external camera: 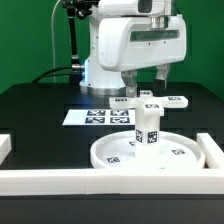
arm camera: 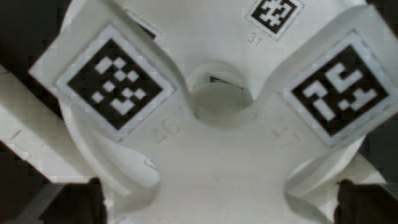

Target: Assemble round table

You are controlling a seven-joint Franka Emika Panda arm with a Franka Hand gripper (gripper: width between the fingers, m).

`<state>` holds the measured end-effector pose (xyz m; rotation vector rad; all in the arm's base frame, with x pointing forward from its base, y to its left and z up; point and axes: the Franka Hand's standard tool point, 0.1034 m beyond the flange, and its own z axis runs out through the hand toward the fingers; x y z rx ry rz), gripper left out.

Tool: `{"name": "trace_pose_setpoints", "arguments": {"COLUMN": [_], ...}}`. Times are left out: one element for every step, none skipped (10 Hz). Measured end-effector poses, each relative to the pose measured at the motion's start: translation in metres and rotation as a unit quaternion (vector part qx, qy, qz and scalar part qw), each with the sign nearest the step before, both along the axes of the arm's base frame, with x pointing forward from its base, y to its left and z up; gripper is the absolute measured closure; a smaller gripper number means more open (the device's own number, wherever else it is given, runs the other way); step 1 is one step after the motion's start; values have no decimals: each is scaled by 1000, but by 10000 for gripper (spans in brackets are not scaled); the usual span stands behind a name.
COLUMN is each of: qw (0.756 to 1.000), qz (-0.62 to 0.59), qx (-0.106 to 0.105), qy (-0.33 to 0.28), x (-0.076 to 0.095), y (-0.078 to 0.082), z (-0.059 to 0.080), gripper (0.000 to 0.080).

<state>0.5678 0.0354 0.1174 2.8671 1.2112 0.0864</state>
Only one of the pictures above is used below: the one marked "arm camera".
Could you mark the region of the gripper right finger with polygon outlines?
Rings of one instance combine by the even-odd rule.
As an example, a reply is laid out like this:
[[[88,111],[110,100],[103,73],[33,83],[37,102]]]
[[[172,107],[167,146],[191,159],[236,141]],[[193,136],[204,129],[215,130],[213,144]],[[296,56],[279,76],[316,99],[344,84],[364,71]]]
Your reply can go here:
[[[398,184],[339,182],[334,224],[398,224]]]

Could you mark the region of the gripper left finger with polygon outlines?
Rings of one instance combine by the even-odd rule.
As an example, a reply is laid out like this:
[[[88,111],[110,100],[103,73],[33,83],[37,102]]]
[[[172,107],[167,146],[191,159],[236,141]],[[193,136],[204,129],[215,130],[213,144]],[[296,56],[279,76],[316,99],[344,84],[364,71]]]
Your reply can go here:
[[[101,181],[46,184],[8,215],[0,208],[0,224],[106,224]]]

